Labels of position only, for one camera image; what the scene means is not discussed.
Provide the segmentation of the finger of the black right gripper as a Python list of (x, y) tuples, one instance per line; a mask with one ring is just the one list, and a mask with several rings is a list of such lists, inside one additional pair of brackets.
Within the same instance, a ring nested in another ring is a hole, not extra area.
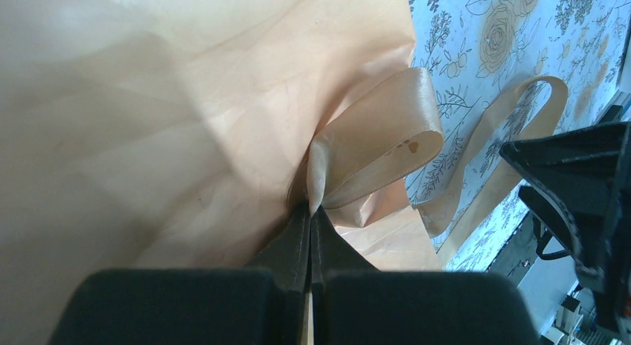
[(500, 156), (533, 188), (572, 213), (630, 208), (630, 123), (603, 123), (547, 138), (512, 141)]
[(606, 202), (598, 194), (562, 191), (560, 196), (521, 187), (520, 199), (574, 260), (579, 283), (597, 293), (607, 288), (609, 241)]

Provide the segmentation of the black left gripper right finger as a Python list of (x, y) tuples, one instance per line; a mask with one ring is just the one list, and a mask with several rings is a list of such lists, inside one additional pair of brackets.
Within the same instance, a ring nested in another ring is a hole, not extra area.
[(517, 287), (484, 272), (381, 271), (311, 221), (316, 344), (538, 344)]

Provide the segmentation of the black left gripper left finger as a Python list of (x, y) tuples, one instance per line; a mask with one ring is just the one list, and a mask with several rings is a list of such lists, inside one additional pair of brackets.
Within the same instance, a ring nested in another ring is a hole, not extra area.
[(311, 215), (240, 268), (109, 269), (74, 291), (51, 344), (298, 344)]

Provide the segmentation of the beige ribbon pile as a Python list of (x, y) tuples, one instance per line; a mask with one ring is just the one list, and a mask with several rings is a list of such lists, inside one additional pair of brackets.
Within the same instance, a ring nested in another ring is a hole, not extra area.
[[(403, 179), (440, 154), (444, 136), (428, 71), (394, 74), (314, 135), (287, 202), (307, 201), (311, 212), (324, 207), (336, 224), (356, 228), (352, 238), (364, 240), (364, 254), (377, 267), (442, 269), (519, 183), (505, 162), (478, 166), (475, 159), (535, 83), (549, 84), (550, 96), (515, 136), (550, 136), (566, 107), (568, 87), (557, 77), (533, 77), (484, 111), (446, 189), (410, 205)], [(375, 221), (381, 221), (380, 229), (359, 231)]]

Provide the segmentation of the peach wrapping paper sheet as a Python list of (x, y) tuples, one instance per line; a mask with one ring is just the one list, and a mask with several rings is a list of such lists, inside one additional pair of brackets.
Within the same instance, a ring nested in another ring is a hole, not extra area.
[(1, 342), (99, 271), (243, 267), (415, 43), (407, 0), (1, 0)]

